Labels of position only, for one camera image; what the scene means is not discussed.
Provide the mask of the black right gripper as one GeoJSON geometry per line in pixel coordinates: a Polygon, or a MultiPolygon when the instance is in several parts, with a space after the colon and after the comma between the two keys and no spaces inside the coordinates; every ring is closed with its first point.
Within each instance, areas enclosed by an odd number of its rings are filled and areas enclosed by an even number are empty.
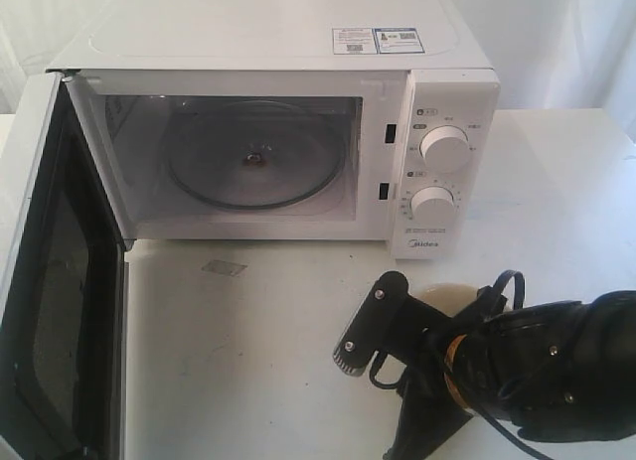
{"type": "Polygon", "coordinates": [[[426,331],[418,362],[401,375],[396,435],[385,458],[427,459],[472,415],[501,419],[501,386],[481,310],[465,308],[444,327],[426,331]]]}

